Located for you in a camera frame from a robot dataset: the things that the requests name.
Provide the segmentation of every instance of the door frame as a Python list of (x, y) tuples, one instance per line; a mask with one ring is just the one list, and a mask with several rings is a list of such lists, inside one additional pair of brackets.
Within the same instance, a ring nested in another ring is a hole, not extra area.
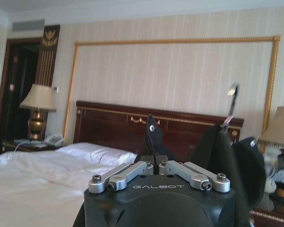
[(1, 121), (4, 90), (5, 90), (5, 86), (6, 86), (6, 79), (7, 79), (8, 66), (9, 66), (10, 47), (13, 44), (29, 44), (29, 43), (40, 43), (41, 44), (41, 41), (42, 41), (42, 37), (7, 39), (6, 40), (4, 63), (3, 63), (1, 85), (0, 85), (0, 121)]

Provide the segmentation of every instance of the telephone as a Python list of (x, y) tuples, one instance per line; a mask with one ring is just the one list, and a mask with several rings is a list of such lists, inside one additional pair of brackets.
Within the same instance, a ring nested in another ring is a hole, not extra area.
[(63, 145), (64, 138), (61, 134), (53, 134), (45, 138), (44, 143), (55, 146), (55, 147), (61, 147)]

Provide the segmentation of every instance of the beige lampshade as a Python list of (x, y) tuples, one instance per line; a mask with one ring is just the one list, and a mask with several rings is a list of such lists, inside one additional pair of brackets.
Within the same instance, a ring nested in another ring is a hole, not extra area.
[(20, 108), (39, 111), (56, 110), (52, 88), (33, 84), (26, 98), (20, 103)]
[(277, 108), (275, 116), (259, 142), (284, 148), (284, 106)]

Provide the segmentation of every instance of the dark wood headboard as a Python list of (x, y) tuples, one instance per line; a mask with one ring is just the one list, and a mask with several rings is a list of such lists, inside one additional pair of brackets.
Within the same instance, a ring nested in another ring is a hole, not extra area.
[[(160, 123), (163, 143), (181, 161), (192, 155), (206, 129), (225, 120), (218, 116), (77, 101), (73, 142), (89, 142), (137, 153), (144, 141), (148, 114)], [(232, 119), (229, 133), (233, 141), (239, 140), (243, 122), (243, 119)]]

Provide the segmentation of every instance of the doorway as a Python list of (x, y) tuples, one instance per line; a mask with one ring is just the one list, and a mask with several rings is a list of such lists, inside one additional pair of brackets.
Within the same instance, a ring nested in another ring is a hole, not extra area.
[(30, 110), (19, 105), (35, 82), (41, 38), (8, 39), (0, 87), (0, 154), (2, 140), (27, 138)]

